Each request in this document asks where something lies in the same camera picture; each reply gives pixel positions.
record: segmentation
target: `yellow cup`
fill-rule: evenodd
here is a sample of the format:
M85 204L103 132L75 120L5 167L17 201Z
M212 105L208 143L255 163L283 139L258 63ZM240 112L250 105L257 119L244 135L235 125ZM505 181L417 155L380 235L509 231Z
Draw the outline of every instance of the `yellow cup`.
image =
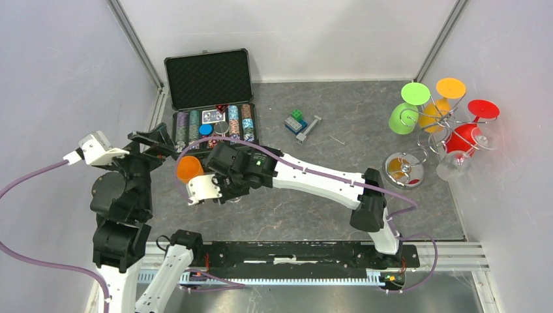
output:
M429 103L426 105L423 111L424 114L421 114L419 117L419 126L426 127L432 123L438 122L441 118L441 115L438 113L438 110L441 112L442 115L445 115L447 112L451 110L451 106L447 102L446 98L437 100L436 106L434 106L433 103ZM425 131L435 132L435 131L440 131L441 129L442 129L441 126L436 125L436 126L426 128Z

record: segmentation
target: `gray work surface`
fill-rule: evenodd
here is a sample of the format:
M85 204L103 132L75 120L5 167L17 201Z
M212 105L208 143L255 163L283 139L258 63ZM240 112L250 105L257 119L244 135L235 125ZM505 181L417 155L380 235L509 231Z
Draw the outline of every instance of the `gray work surface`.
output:
M408 273L407 286L427 274ZM137 297L147 286L138 284ZM471 273L456 272L435 273L424 286L402 295L386 295L369 286L249 286L244 290L190 294L175 288L165 312L482 313L483 310Z
M331 82L254 84L258 134L263 145L305 162L339 171L381 169L390 154L416 147L415 133L400 136L388 127L392 110L402 102L405 82ZM311 123L323 120L303 145L284 126L294 109ZM168 102L163 121L172 127ZM446 182L435 173L435 155L425 164L424 182L414 190L386 188L418 201L418 211L394 219L403 236L426 232L436 239L462 239L463 232ZM154 217L150 240L178 229L196 231L207 241L370 240L350 226L351 210L331 200L300 192L260 188L237 203L211 200L189 207L175 189L170 159L152 173ZM390 212L407 203L388 198Z

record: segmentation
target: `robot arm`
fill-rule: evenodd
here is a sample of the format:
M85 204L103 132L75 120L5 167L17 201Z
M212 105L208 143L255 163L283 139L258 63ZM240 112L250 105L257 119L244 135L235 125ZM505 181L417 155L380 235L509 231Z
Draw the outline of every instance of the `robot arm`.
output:
M287 188L308 192L336 201L351 209L350 225L366 231L374 241L376 250L383 254L396 255L400 241L392 232L387 216L384 195L353 182L382 187L380 173L372 168L362 173L348 173L303 162L279 150L266 147L281 159L298 164L303 170L294 169L276 161L265 153L253 150L249 153L220 143L205 160L205 166L215 174L201 175L191 179L187 191L191 204L213 199L219 203L249 194L250 188ZM323 174L344 177L343 183L323 175L308 173L305 169Z
M194 257L198 259L202 255L202 244L202 235L198 233L184 230L174 233L159 272L131 312L163 312L185 269L192 264Z

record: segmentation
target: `green cup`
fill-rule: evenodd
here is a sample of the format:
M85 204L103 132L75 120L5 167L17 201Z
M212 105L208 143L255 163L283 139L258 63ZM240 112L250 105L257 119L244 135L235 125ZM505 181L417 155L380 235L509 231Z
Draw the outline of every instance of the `green cup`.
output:
M418 120L419 120L419 111L417 110L417 107L414 106L413 104L408 104L407 102L404 102L398 105L392 111L390 120L388 120L388 125L390 126L390 129L396 134L407 135L407 134L410 134L413 131L413 129L415 129L415 126L417 125Z

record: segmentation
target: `green disc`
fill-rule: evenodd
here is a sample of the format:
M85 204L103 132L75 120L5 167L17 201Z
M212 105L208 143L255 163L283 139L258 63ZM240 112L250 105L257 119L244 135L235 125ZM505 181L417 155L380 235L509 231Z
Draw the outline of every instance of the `green disc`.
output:
M414 106L422 106L430 99L430 90L421 83L408 83L401 89L403 101Z

